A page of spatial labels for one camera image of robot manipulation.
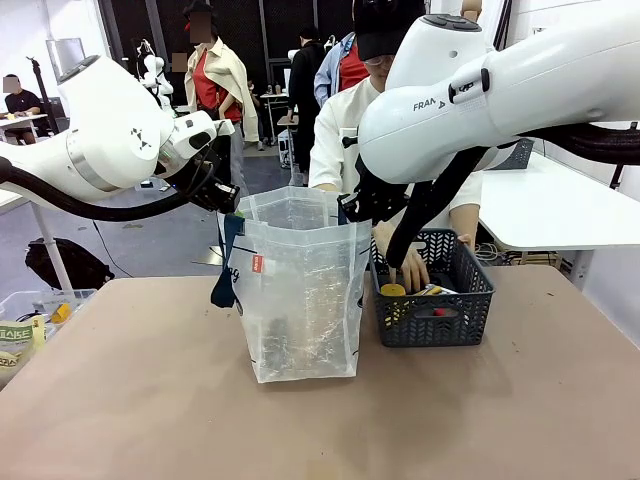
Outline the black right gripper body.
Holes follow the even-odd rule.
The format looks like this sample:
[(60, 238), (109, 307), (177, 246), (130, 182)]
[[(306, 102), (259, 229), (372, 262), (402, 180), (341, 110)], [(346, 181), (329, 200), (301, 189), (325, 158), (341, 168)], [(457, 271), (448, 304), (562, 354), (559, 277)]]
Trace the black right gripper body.
[(359, 183), (353, 193), (359, 194), (360, 221), (388, 221), (406, 207), (406, 185), (391, 184), (376, 177), (358, 156), (355, 168)]

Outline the person's right hand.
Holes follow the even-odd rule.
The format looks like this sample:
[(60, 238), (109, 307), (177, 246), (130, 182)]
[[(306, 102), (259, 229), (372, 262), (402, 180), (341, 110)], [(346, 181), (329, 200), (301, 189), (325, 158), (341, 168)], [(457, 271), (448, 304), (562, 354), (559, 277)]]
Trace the person's right hand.
[[(385, 256), (395, 226), (391, 222), (380, 222), (372, 230), (373, 238), (381, 255)], [(389, 268), (389, 281), (397, 284), (398, 272), (401, 273), (401, 284), (406, 293), (418, 293), (429, 283), (426, 265), (414, 247), (410, 247), (399, 269)]]

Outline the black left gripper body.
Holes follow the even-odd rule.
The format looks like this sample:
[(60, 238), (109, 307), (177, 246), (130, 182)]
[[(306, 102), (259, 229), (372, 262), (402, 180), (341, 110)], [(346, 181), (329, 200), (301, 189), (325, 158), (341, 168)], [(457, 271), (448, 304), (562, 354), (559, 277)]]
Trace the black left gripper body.
[(207, 211), (232, 213), (240, 188), (231, 180), (230, 157), (214, 148), (205, 148), (193, 161), (195, 171), (188, 177), (187, 199)]

